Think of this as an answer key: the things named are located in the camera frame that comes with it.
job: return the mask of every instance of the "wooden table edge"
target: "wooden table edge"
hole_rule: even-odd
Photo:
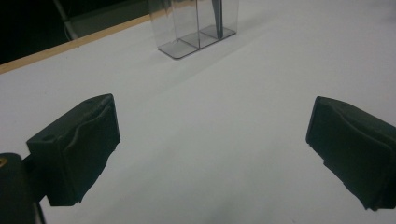
[[[70,49],[77,48],[77,47],[79,47],[81,45],[88,44],[88,43],[90,43],[92,41],[98,40],[98,39],[103,38],[105,36],[115,34],[116,32],[119,32],[119,31],[125,30],[127,28],[136,26],[136,25],[138,25],[138,24],[140,24],[142,22],[145,22],[145,21],[149,21],[149,15],[146,15],[146,16],[143,16],[143,17],[139,17],[137,19],[134,19],[134,20],[131,20],[131,21],[127,21],[127,22],[119,24],[119,25],[115,25],[113,27],[107,28],[105,30],[96,32],[96,33],[91,34],[91,35],[83,36],[83,37],[81,37],[79,39],[72,40],[70,42],[67,42],[67,43],[64,43],[62,45],[53,47],[51,49],[45,49],[43,51],[39,51],[38,53],[34,53],[34,54],[28,55],[26,57],[19,58],[19,59],[15,60],[15,61],[11,61],[9,63],[0,64],[0,75],[4,74],[6,72],[12,71],[14,69],[23,67],[25,65],[28,65],[28,64],[31,64],[31,63],[36,63],[38,61],[47,59],[47,58],[49,58],[51,56],[60,54],[62,52],[68,51]]]

